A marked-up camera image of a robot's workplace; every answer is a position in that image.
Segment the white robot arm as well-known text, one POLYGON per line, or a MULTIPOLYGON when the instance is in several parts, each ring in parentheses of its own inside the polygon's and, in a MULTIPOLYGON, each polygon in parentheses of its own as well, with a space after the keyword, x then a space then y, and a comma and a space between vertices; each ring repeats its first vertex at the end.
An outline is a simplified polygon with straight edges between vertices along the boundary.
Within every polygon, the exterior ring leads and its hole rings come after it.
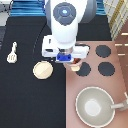
POLYGON ((83 59, 88 46, 76 44, 79 23, 89 23, 96 15, 96 0, 45 0, 47 25, 51 35, 43 38, 42 56, 58 63, 83 59))

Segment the white gripper body blue ring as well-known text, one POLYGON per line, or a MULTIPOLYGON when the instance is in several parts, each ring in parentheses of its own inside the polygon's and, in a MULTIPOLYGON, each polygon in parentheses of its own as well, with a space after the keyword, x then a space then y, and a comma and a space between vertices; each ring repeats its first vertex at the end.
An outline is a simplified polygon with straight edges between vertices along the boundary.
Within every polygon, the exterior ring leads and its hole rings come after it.
POLYGON ((76 58, 84 59, 89 52, 89 46, 75 45, 69 49, 59 48, 57 41, 52 35, 44 36, 42 43, 42 56, 54 57, 57 63, 71 63, 76 58))

